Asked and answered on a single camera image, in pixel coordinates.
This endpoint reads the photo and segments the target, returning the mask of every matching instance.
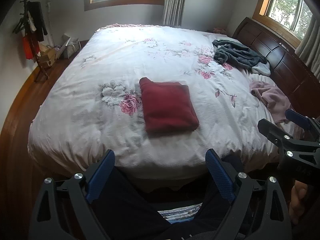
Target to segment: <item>human hand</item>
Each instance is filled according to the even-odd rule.
[[[291,202],[289,205],[289,215],[291,221],[294,225],[299,222],[299,217],[301,217],[305,211],[302,199],[306,196],[308,190],[308,185],[300,181],[295,182],[291,190]]]

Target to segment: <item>red bag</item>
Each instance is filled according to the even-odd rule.
[[[34,47],[36,54],[37,54],[40,51],[37,37],[35,34],[32,34],[31,38],[32,38],[32,42],[33,42],[33,47]],[[32,59],[33,55],[32,55],[32,51],[30,48],[28,35],[25,35],[24,37],[22,37],[22,44],[23,44],[24,53],[26,54],[26,59]]]
[[[156,83],[141,78],[141,100],[149,133],[194,131],[199,120],[190,101],[189,88],[179,82]]]

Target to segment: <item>bed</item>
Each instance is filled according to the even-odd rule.
[[[272,35],[250,19],[242,22],[233,38],[150,25],[101,28],[40,107],[30,126],[29,155],[39,168],[70,176],[110,148],[116,166],[144,191],[179,188],[201,176],[207,171],[204,156],[209,148],[220,157],[241,157],[246,171],[263,168],[277,161],[278,154],[258,132],[260,119],[273,119],[250,94],[252,81],[276,83],[298,112],[314,117],[320,112],[319,103],[311,105],[306,99],[310,95],[303,95],[312,89],[320,93],[315,78],[293,58],[288,45]],[[275,83],[214,62],[215,39],[240,41],[266,56]],[[292,70],[290,60],[299,64],[298,70]],[[140,99],[142,77],[188,85],[199,128],[174,136],[149,136]],[[293,123],[278,125],[299,136]]]

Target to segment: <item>black pants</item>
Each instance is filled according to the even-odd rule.
[[[243,171],[239,158],[223,159]],[[192,221],[170,224],[141,197],[130,182],[114,168],[99,199],[92,208],[105,232],[114,240],[181,240],[190,235],[214,231],[220,225],[230,204],[223,199],[211,178],[203,204]]]

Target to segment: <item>headboard panel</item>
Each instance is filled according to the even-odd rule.
[[[320,83],[285,40],[249,18],[243,20],[233,38],[268,59],[270,77],[298,113],[320,116]]]

